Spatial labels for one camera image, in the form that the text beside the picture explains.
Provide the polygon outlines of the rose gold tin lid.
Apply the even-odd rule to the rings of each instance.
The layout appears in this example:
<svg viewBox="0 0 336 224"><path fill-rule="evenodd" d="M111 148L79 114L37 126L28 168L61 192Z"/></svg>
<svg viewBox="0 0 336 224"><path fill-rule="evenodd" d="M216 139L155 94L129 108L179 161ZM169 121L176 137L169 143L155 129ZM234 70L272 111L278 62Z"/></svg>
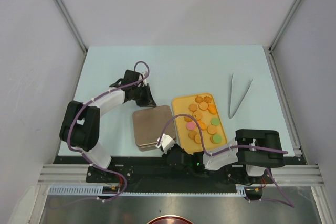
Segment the rose gold tin lid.
<svg viewBox="0 0 336 224"><path fill-rule="evenodd" d="M173 117L168 105L135 111L132 114L137 146L156 144L166 123Z"/></svg>

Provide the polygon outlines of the rose gold cookie tin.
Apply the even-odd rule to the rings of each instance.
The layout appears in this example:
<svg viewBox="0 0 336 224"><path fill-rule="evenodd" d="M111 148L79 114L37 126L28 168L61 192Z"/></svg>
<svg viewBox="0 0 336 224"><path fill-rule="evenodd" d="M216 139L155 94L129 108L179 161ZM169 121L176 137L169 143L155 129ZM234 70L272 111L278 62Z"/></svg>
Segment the rose gold cookie tin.
<svg viewBox="0 0 336 224"><path fill-rule="evenodd" d="M143 146L138 146L138 149L142 152L145 152L145 151L158 151L160 150L161 151L161 148L160 147L157 147L156 144L151 144L151 145L143 145Z"/></svg>

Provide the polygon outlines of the metal tongs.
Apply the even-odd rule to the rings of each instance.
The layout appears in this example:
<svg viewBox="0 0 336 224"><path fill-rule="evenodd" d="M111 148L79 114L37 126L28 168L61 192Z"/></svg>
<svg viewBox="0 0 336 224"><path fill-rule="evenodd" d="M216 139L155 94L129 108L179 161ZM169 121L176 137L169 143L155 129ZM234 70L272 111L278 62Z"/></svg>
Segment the metal tongs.
<svg viewBox="0 0 336 224"><path fill-rule="evenodd" d="M249 79L245 85L239 84L235 79L235 74L232 73L228 83L228 106L227 115L229 119L233 119L242 103L246 99L247 94L254 80Z"/></svg>

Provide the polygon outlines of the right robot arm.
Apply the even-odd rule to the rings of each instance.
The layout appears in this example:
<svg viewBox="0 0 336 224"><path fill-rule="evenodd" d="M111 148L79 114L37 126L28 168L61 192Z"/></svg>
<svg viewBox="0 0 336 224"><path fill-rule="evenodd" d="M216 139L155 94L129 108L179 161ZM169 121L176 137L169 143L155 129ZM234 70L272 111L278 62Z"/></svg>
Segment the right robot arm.
<svg viewBox="0 0 336 224"><path fill-rule="evenodd" d="M271 130L236 131L227 144L212 150L189 154L168 135L158 138L156 147L166 157L167 163L178 168L188 168L195 173L216 172L230 165L243 166L243 179L254 183L268 168L285 166L279 133Z"/></svg>

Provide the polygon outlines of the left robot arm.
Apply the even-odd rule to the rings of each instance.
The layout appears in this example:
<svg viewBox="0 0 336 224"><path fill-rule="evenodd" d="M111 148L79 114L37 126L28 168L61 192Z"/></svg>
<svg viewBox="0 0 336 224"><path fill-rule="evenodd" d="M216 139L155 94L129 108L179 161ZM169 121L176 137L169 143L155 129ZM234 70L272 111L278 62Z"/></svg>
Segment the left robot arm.
<svg viewBox="0 0 336 224"><path fill-rule="evenodd" d="M115 178L112 158L99 144L100 119L113 108L128 101L139 107L156 107L150 86L149 72L126 70L124 77L109 86L108 90L88 102L69 102L59 137L69 150L80 153L92 166L99 167L98 176L105 182Z"/></svg>

